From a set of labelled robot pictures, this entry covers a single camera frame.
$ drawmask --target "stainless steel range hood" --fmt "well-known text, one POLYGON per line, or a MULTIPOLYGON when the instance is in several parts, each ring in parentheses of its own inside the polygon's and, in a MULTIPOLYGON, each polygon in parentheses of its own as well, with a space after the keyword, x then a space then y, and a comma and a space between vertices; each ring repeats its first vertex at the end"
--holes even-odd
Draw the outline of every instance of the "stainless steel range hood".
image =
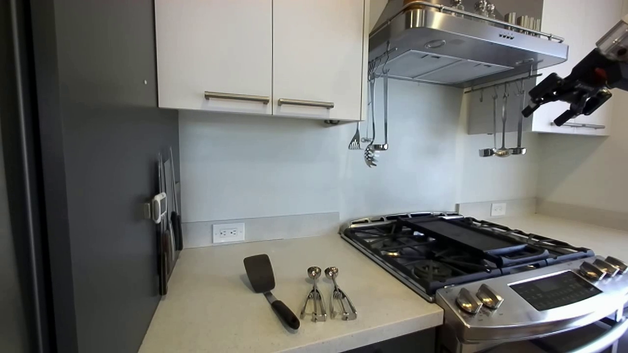
POLYGON ((567 56, 559 38, 436 0, 388 0, 369 38, 371 73, 455 87, 530 75, 567 56))

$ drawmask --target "stainless steel stove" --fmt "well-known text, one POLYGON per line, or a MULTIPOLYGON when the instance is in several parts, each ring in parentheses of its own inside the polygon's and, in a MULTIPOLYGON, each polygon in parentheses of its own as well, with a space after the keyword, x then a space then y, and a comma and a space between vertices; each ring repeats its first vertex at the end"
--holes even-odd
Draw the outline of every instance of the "stainless steel stove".
POLYGON ((628 275, 614 258, 459 214, 365 218, 339 234, 443 309, 443 350, 498 352, 536 342, 547 352, 542 338, 604 324, 579 348, 559 350, 602 352, 628 330, 628 275))

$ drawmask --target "oven handle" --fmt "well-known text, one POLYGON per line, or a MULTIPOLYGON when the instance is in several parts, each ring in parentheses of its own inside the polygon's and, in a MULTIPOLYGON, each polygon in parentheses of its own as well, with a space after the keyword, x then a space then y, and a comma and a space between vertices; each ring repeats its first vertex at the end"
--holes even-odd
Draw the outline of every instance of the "oven handle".
POLYGON ((624 334, 628 332, 628 320, 618 322, 612 326, 612 330, 608 330, 604 336, 600 336, 598 340, 575 350, 573 353, 595 353, 595 352, 604 352, 606 348, 610 348, 612 344, 616 344, 624 334))

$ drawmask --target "cabinet handle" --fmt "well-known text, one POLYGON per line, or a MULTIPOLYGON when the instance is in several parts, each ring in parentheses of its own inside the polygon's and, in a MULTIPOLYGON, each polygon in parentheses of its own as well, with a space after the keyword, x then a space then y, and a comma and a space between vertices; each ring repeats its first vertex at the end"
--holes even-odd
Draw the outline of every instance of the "cabinet handle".
POLYGON ((206 91, 206 93, 204 93, 204 99, 206 99, 206 101, 212 101, 212 99, 222 99, 222 101, 247 101, 247 103, 261 103, 261 105, 269 105, 269 103, 271 103, 271 99, 267 99, 267 97, 231 95, 231 93, 212 93, 212 91, 206 91))
POLYGON ((322 101, 277 101, 279 107, 318 107, 326 111, 334 111, 334 103, 322 103, 322 101))

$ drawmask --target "stove knob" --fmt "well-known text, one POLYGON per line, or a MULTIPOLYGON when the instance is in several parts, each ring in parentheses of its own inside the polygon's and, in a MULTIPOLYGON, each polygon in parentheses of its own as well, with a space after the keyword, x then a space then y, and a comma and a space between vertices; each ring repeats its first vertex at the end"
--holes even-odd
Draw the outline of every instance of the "stove knob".
POLYGON ((489 311, 496 311, 504 299, 492 293, 487 285, 481 285, 477 291, 477 299, 487 307, 489 311))
POLYGON ((483 309, 483 303, 479 303, 467 289, 459 291, 459 295, 455 297, 455 305, 469 316, 475 316, 483 309))
POLYGON ((606 258, 604 260, 610 267, 616 269, 616 275, 624 275, 626 273, 626 264, 622 264, 620 260, 614 260, 614 258, 606 258))
POLYGON ((606 279, 618 275, 618 269, 614 265, 610 265, 608 262, 604 262, 604 260, 595 260, 593 265, 602 269, 606 279))
POLYGON ((591 283, 604 279, 604 271, 587 262, 581 265, 579 275, 583 275, 591 283))

